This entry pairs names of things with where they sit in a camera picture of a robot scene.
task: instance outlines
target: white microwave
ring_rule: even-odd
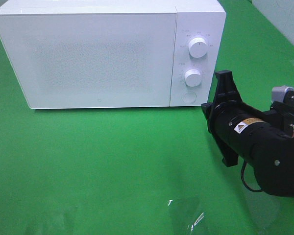
[[[8,0],[0,39],[32,109],[207,102],[217,0]]]

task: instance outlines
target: warning label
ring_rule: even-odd
[[[234,130],[237,133],[242,133],[243,130],[245,130],[246,127],[248,127],[249,125],[256,123],[256,122],[264,122],[259,118],[256,117],[251,117],[248,119],[245,119],[244,121],[241,121],[239,124],[236,125],[236,127],[234,128]]]

